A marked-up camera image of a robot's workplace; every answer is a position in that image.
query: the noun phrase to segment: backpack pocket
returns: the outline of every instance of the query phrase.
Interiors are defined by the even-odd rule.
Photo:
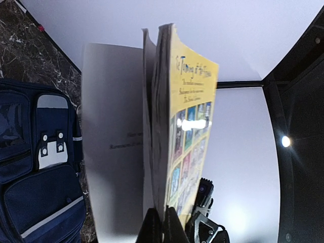
[[[32,170],[28,98],[16,91],[0,91],[0,183]]]
[[[24,242],[66,242],[79,233],[86,214],[78,178],[67,164],[16,181],[4,202],[10,231]]]
[[[70,126],[69,106],[64,96],[42,94],[38,97],[35,113],[38,169],[68,162],[67,141],[72,141]]]

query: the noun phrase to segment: dark marble surface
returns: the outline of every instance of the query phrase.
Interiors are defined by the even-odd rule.
[[[81,75],[13,0],[0,3],[0,77],[55,86],[80,105]],[[87,201],[83,242],[95,240],[85,173],[80,179]]]

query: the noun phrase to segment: yellow book cover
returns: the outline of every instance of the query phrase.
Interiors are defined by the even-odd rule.
[[[218,78],[218,64],[184,45],[175,25],[170,40],[169,159],[165,206],[189,220],[204,166]]]

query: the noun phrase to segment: navy blue backpack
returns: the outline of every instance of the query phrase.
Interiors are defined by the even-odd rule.
[[[60,91],[0,79],[0,242],[80,242],[77,115]]]

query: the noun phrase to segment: light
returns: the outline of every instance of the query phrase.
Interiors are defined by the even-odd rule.
[[[177,119],[177,127],[181,127],[182,126],[182,122],[181,122],[181,119]]]
[[[182,130],[190,131],[193,128],[203,129],[206,126],[206,120],[183,120],[182,121]]]
[[[287,148],[290,146],[290,138],[287,136],[283,136],[281,139],[281,143],[283,145],[283,147]]]
[[[231,228],[231,231],[237,235],[244,235],[247,232],[248,218],[244,208],[241,208],[239,205],[232,205],[227,217],[230,222],[230,225],[226,226],[227,229]]]

